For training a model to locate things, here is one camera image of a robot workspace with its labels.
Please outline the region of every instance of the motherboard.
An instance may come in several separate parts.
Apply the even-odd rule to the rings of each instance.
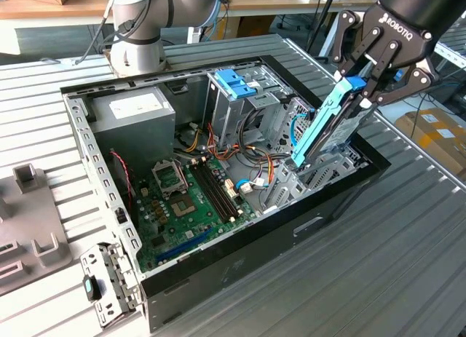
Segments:
[[[142,241],[137,259],[142,272],[256,217],[240,195],[229,195],[228,177],[215,158],[196,165],[181,166],[176,160],[163,164],[160,173],[134,185]],[[165,191],[172,186],[178,190],[167,196]]]

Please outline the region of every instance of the wooden desk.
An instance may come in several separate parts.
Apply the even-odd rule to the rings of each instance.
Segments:
[[[36,26],[36,24],[40,24],[40,26],[76,25],[88,22],[89,18],[92,18],[94,23],[99,23],[107,1],[68,0],[64,6],[31,0],[0,1],[0,20],[11,20],[12,23],[15,23],[16,28],[29,28]],[[338,12],[346,8],[366,10],[375,1],[335,1],[332,3],[330,12]],[[306,4],[299,0],[230,0],[229,16],[313,13],[316,7],[317,1]]]

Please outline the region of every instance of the metal table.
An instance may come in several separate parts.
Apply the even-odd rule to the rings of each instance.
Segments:
[[[167,48],[175,68],[274,55],[324,98],[327,73],[279,36]],[[0,68],[0,176],[33,162],[47,172],[75,261],[0,297],[0,336],[94,336],[100,327],[76,258],[109,241],[58,89],[110,79],[102,57],[80,66]],[[391,168],[346,214],[158,336],[455,336],[466,321],[466,192],[380,116],[360,133]],[[99,336],[147,336],[135,313]]]

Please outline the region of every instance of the green circuit board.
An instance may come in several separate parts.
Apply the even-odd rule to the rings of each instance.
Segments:
[[[222,180],[227,178],[216,159],[208,160],[206,165]],[[187,252],[256,217],[250,205],[238,198],[232,200],[232,203],[237,210],[242,211],[241,215],[235,218],[234,222],[222,220],[192,175],[190,168],[183,166],[181,171],[189,187],[185,194],[174,193],[168,200],[162,198],[162,192],[152,174],[134,185],[137,195],[138,234],[142,241],[142,248],[137,258],[142,272],[150,271],[164,263],[157,258],[174,247],[188,244],[183,251]],[[177,182],[169,170],[163,172],[167,176],[163,179],[163,183]],[[141,191],[143,188],[147,189],[146,196],[143,196]],[[224,186],[221,188],[226,193],[226,188]],[[189,240],[193,239],[197,242],[189,245]],[[180,253],[169,256],[165,261],[178,255]]]

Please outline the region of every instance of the blue cable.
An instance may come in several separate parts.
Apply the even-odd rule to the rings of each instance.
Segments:
[[[210,37],[211,37],[211,36],[213,35],[213,33],[215,32],[216,28],[217,28],[217,18],[213,21],[213,28],[212,28],[212,30],[210,31],[209,36],[207,36],[207,38],[205,39],[205,42],[210,41]]]
[[[245,183],[249,183],[249,180],[248,179],[242,179],[241,181],[238,181],[238,183],[236,183],[236,189],[239,189]]]
[[[305,117],[307,116],[307,114],[298,114],[296,115],[292,120],[291,120],[291,124],[290,124],[290,139],[291,139],[291,143],[294,145],[294,146],[297,146],[298,145],[298,142],[296,142],[296,138],[294,138],[294,124],[296,123],[296,120],[299,118],[299,117]]]

